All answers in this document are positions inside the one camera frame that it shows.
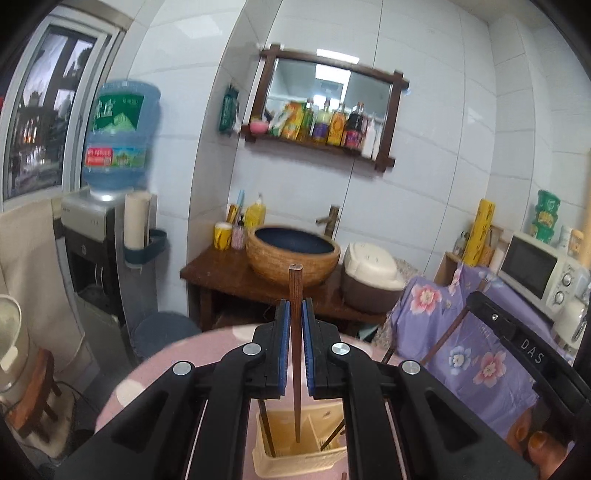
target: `blue water jug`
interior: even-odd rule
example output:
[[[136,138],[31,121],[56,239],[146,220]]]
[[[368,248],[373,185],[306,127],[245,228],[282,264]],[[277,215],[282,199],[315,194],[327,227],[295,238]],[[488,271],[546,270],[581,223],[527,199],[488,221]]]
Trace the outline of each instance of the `blue water jug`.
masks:
[[[105,83],[86,136],[83,178],[94,194],[139,186],[146,151],[158,125],[160,91],[131,80]]]

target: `mirror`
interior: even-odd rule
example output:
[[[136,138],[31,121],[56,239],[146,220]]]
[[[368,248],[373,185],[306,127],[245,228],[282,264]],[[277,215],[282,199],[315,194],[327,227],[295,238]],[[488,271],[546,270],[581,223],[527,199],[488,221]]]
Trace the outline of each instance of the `mirror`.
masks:
[[[279,59],[276,63],[265,109],[276,116],[291,101],[314,100],[319,109],[330,99],[330,110],[341,103],[349,114],[358,102],[365,104],[365,113],[383,122],[388,109],[391,85],[357,72],[309,63]]]

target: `blue gripper pad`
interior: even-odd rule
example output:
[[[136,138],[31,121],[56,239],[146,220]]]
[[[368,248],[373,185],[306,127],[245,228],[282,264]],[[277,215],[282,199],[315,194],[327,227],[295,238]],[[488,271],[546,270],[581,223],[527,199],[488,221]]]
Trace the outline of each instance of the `blue gripper pad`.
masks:
[[[285,310],[283,311],[283,320],[281,321],[281,349],[279,351],[279,392],[285,395],[285,388],[287,387],[287,356],[289,354],[290,345],[290,303],[285,302]]]
[[[301,304],[301,325],[304,330],[304,360],[306,362],[306,383],[308,395],[314,396],[314,351],[312,349],[312,338],[310,333],[310,318],[308,305],[304,300]]]

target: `floral cloth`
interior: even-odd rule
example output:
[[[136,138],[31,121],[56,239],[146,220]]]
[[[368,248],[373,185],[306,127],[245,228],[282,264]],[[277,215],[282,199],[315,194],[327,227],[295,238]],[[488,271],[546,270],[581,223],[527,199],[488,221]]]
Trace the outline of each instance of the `floral cloth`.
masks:
[[[460,265],[447,287],[423,277],[410,280],[389,314],[397,354],[405,359],[423,359],[483,278],[488,281],[484,293],[492,301],[558,350],[549,325],[511,288],[488,269]],[[503,438],[513,422],[537,399],[528,372],[471,313],[426,367]]]

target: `microwave door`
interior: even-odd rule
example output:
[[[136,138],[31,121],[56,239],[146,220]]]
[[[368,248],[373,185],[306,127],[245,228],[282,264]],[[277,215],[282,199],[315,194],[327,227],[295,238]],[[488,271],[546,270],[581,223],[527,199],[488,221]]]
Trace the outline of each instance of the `microwave door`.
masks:
[[[556,262],[555,256],[515,236],[501,270],[542,300]]]

